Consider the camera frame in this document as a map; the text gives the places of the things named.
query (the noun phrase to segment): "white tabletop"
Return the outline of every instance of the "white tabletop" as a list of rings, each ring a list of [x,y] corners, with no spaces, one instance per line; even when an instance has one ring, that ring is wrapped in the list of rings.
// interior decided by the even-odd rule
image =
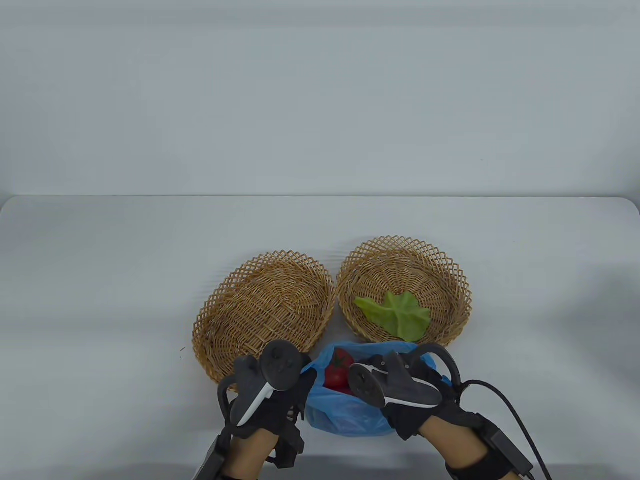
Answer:
[[[636,467],[640,216],[627,200],[25,196],[0,213],[0,479],[195,467],[221,425],[216,386],[191,350],[217,284],[273,250],[336,274],[362,241],[388,234],[462,266],[473,313],[451,352],[463,378],[512,400],[549,463]],[[335,318],[322,343],[345,338]],[[467,395],[463,406],[531,457],[499,399]],[[305,456],[425,449],[307,425],[303,436]]]

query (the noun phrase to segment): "green lettuce leaf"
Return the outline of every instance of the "green lettuce leaf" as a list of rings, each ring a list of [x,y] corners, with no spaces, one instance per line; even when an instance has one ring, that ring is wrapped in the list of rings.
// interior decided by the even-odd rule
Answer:
[[[431,324],[431,311],[422,308],[411,292],[404,292],[402,295],[387,292],[382,305],[362,297],[356,297],[355,304],[360,307],[367,320],[405,342],[420,340]]]

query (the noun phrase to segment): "empty wicker basket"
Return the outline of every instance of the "empty wicker basket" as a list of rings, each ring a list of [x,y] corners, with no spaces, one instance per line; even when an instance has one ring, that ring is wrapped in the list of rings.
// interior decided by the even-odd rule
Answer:
[[[193,350],[219,383],[241,355],[260,356],[271,340],[310,351],[331,319],[335,285],[311,257],[274,252],[248,261],[213,292],[193,325]]]

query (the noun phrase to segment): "wrist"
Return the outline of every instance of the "wrist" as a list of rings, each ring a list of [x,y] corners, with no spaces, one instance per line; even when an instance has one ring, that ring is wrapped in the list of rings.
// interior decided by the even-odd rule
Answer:
[[[428,440],[451,468],[467,468],[481,461],[489,452],[487,446],[470,428],[450,424],[432,416],[420,435]]]
[[[278,436],[264,429],[256,430],[246,439],[234,437],[222,474],[238,480],[255,480],[277,443]]]

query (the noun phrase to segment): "red tomato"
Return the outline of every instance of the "red tomato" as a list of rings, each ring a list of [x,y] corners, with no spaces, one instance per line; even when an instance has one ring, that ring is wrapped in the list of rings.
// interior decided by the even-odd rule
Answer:
[[[330,388],[332,390],[348,386],[349,371],[346,369],[338,369],[333,365],[329,365],[324,371],[324,385],[326,388]]]
[[[331,364],[324,371],[324,385],[327,388],[348,388],[349,367],[353,365],[353,357],[341,348],[335,349]]]
[[[331,363],[336,367],[346,368],[349,370],[349,367],[353,365],[353,357],[349,355],[349,352],[346,350],[337,348],[333,351],[333,359]]]

